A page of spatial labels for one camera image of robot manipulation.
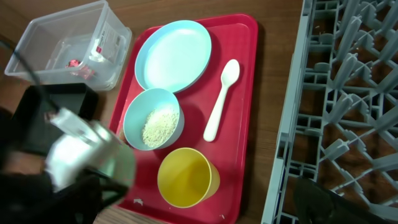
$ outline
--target white rice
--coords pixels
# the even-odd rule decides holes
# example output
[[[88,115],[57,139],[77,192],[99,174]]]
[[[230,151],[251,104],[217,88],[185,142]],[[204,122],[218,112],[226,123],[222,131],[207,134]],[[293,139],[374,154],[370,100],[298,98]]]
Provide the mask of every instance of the white rice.
[[[178,111],[166,105],[150,112],[142,130],[142,140],[149,147],[159,147],[173,134],[177,125]]]

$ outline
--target red tray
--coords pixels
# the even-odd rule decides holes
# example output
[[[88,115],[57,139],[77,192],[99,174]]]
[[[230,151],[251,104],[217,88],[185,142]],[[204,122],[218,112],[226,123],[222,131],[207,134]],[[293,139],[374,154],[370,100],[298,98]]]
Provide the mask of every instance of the red tray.
[[[210,33],[212,52],[207,69],[199,80],[176,94],[185,115],[183,132],[166,149],[134,150],[137,158],[136,179],[120,207],[169,223],[235,223],[242,194],[258,27],[254,18],[244,14],[212,17],[197,22]],[[134,44],[109,125],[115,133],[122,128],[129,104],[143,91],[134,78],[138,51],[159,28],[147,29]],[[215,141],[206,142],[203,132],[221,90],[221,72],[233,58],[238,60],[241,73],[228,91]],[[192,208],[181,209],[169,205],[157,188],[160,163],[168,153],[180,147],[201,151],[220,173],[218,191]],[[141,199],[144,204],[134,203],[134,199]]]

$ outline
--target white spoon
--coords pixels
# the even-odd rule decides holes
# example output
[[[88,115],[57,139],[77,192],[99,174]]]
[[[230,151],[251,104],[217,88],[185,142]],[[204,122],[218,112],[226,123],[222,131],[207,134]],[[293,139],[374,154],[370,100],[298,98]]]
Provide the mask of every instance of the white spoon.
[[[236,82],[239,78],[239,63],[237,60],[230,60],[221,74],[221,91],[218,95],[216,105],[214,105],[213,111],[211,112],[209,121],[207,122],[205,133],[203,138],[211,142],[216,138],[218,125],[220,124],[221,114],[223,112],[224,101],[228,88]]]

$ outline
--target white label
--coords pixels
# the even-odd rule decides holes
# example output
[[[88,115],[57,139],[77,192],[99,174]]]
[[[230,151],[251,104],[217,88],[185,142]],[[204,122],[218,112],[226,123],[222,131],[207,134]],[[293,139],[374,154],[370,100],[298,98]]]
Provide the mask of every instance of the white label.
[[[95,51],[110,62],[114,63],[118,56],[120,41],[121,36],[107,22],[105,22],[99,35],[99,42]]]

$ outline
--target bowl of rice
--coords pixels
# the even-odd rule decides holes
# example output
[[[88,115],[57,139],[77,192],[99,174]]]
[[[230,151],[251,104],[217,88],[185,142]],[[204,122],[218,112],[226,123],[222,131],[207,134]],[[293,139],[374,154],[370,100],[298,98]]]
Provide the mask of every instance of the bowl of rice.
[[[184,122],[175,95],[153,88],[140,93],[129,105],[123,121],[124,137],[139,150],[163,149],[180,137]]]

